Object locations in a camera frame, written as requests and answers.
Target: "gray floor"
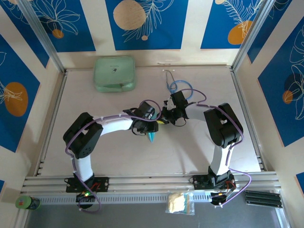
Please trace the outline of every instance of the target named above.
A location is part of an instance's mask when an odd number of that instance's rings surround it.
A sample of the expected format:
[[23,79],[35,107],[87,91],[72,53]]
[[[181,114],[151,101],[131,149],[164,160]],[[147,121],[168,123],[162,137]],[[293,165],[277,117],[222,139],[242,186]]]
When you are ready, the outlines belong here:
[[275,208],[249,206],[239,196],[224,208],[196,203],[195,215],[165,213],[166,204],[103,205],[98,214],[77,206],[42,206],[31,211],[26,228],[278,228]]

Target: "snack package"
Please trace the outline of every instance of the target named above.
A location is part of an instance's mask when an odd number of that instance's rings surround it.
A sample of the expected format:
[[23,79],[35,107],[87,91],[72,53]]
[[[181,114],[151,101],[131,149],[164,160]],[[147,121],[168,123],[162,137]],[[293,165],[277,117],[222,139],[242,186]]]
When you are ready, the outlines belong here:
[[194,215],[193,193],[169,192],[166,213]]

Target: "blue cable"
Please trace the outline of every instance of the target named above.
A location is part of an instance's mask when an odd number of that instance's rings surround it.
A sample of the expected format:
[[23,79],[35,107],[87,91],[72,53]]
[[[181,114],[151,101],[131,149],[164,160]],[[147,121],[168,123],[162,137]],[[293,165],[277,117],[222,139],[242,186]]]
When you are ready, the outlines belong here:
[[187,85],[190,87],[190,89],[191,89],[191,94],[190,94],[190,96],[189,96],[188,98],[186,98],[186,100],[192,98],[192,96],[193,96],[193,87],[192,87],[192,85],[191,85],[189,82],[187,82],[187,81],[185,81],[185,80],[176,80],[176,81],[172,82],[170,86],[169,86],[169,84],[167,83],[167,88],[168,88],[168,90],[170,91],[170,93],[171,93],[171,94],[174,94],[174,93],[178,90],[178,87],[177,87],[177,84],[176,84],[176,83],[179,83],[179,82],[182,82],[182,83],[187,84]]

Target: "orange circle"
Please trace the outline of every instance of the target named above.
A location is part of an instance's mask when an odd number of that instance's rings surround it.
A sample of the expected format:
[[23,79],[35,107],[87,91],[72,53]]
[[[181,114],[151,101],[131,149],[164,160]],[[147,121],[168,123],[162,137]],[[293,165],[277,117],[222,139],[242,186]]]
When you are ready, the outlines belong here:
[[54,29],[54,30],[52,31],[52,34],[53,34],[53,36],[56,37],[57,39],[61,39],[61,38],[63,38],[63,36],[64,36],[63,32],[62,32],[61,30],[59,30],[59,29]]
[[146,40],[148,40],[148,37],[147,36],[142,36],[142,40],[146,41]]
[[243,43],[251,24],[252,21],[248,20],[233,27],[228,34],[228,42],[232,45],[238,45]]
[[293,93],[289,90],[283,93],[283,101],[285,104],[290,104],[293,101]]
[[8,112],[16,117],[23,116],[29,102],[28,93],[23,84],[19,82],[9,83],[5,87],[4,94],[7,97],[4,99],[4,103]]

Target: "beige circle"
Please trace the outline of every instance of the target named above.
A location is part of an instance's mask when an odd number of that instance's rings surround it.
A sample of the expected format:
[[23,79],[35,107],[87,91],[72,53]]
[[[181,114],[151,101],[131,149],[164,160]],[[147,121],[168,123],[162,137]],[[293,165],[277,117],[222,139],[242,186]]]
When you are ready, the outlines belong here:
[[215,0],[215,4],[223,4],[226,0]]
[[10,3],[13,3],[14,5],[17,5],[16,0],[8,0]]
[[142,36],[142,40],[143,40],[143,41],[146,41],[147,39],[148,39],[147,36]]
[[146,21],[142,6],[134,0],[123,0],[113,11],[115,23],[124,30],[140,28]]

